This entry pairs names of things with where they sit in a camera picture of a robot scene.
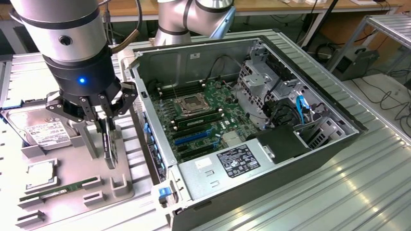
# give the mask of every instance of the blue pcie slot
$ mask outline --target blue pcie slot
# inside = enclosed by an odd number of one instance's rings
[[[176,141],[174,142],[174,144],[175,144],[175,145],[180,145],[180,144],[183,144],[183,143],[195,141],[195,140],[198,140],[198,139],[206,138],[210,134],[211,134],[211,129],[208,129],[206,132],[202,132],[202,133],[199,133],[199,134],[196,134],[196,135],[192,135],[192,136],[190,136],[190,137],[186,137],[186,138],[182,138],[182,139],[176,140]]]

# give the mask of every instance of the cpu socket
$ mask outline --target cpu socket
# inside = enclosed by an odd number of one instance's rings
[[[204,95],[200,93],[180,97],[176,102],[182,107],[183,113],[187,115],[210,109],[208,103],[204,100]]]

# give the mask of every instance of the motherboard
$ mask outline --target motherboard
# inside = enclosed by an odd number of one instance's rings
[[[151,95],[156,114],[180,163],[234,146],[258,132],[224,81],[196,82]]]

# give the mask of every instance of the metal workbench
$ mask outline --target metal workbench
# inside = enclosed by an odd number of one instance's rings
[[[251,201],[195,230],[410,230],[411,229],[411,149],[410,138],[354,96],[338,79],[300,50],[292,41],[271,30],[240,32],[227,38],[266,35],[292,58],[350,113],[368,128],[359,140],[316,171]],[[195,37],[194,41],[207,40]],[[150,46],[136,43],[130,48]],[[35,69],[46,69],[40,55],[16,55],[12,78],[30,79]],[[130,166],[136,196],[116,205],[94,210],[42,230],[168,230],[166,217],[155,210],[150,196],[151,179],[130,117],[123,120]],[[0,139],[11,135],[0,133]],[[0,153],[19,155],[15,143],[6,141]]]
[[[327,63],[327,70],[330,70],[330,72],[334,71],[343,56],[346,55],[348,48],[352,46],[367,25],[372,26],[378,32],[384,33],[411,50],[411,16],[406,14],[367,15],[359,23],[359,26],[355,29],[350,40],[346,42],[342,51],[335,57],[331,58],[331,61]]]

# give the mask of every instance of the power supply label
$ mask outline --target power supply label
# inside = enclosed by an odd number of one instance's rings
[[[223,153],[219,153],[218,158],[231,178],[235,178],[246,172],[250,172],[252,169],[260,167],[246,144]]]

